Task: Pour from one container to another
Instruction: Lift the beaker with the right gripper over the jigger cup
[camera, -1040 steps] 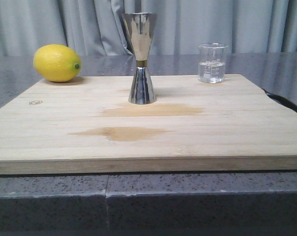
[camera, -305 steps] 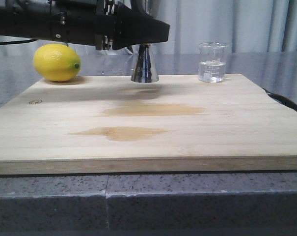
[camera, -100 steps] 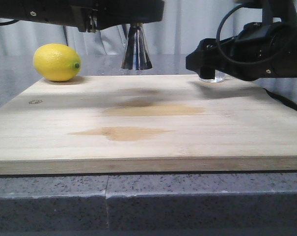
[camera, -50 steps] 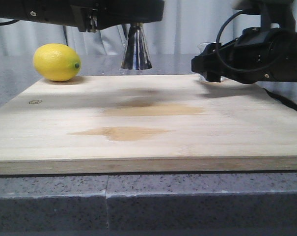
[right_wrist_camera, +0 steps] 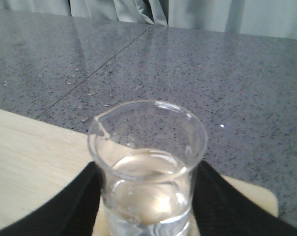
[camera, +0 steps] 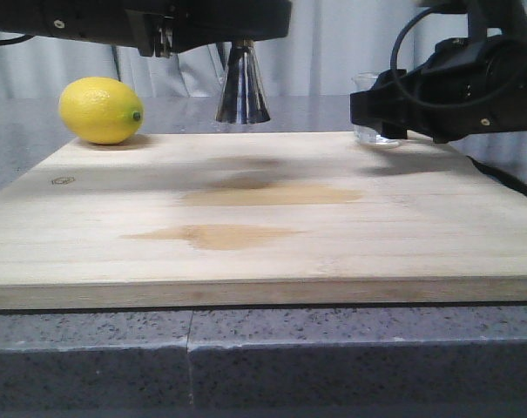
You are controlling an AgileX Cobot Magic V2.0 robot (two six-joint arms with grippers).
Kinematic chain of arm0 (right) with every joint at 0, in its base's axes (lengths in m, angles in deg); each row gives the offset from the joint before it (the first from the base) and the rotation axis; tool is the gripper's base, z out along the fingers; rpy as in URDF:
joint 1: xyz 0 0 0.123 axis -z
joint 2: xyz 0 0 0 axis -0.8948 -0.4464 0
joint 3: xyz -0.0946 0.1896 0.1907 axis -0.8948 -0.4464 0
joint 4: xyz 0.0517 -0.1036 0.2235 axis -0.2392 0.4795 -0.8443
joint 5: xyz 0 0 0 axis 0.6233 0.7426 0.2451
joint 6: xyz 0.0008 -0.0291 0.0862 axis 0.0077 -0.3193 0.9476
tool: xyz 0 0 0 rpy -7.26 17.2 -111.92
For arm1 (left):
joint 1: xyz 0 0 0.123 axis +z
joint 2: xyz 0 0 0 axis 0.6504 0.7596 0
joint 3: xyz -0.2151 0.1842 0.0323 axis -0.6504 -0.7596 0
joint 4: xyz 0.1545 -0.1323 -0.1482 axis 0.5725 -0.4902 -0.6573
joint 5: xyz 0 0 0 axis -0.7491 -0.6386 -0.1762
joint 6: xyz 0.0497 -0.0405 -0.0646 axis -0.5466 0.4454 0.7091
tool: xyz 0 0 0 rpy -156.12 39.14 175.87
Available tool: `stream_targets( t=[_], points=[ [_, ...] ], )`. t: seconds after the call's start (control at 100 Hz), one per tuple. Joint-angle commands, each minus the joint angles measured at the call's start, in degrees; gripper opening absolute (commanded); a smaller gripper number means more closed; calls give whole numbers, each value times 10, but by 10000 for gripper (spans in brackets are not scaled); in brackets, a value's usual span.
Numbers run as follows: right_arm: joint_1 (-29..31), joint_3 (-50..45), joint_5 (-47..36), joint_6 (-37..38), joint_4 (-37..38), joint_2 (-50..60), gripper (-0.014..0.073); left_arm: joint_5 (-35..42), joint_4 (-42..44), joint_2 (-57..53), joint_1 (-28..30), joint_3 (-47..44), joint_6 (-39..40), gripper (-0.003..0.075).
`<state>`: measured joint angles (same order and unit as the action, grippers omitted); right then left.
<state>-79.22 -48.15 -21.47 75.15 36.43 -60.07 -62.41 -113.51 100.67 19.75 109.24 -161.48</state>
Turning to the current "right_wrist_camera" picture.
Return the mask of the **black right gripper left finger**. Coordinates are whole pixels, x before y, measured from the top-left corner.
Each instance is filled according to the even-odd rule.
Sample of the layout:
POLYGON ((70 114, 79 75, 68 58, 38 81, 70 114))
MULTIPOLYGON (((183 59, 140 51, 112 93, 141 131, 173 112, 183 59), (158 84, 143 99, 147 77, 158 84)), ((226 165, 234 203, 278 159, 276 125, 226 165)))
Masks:
POLYGON ((91 236, 102 186, 102 172, 90 162, 52 199, 1 229, 0 236, 91 236))

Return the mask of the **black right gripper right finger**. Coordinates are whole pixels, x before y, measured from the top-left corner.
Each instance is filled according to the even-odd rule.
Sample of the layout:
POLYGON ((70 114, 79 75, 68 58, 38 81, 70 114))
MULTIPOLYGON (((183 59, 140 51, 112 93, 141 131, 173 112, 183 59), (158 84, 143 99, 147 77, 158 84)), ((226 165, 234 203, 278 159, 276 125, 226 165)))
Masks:
POLYGON ((206 161, 196 168, 192 209, 202 236, 297 236, 297 228, 257 206, 206 161))

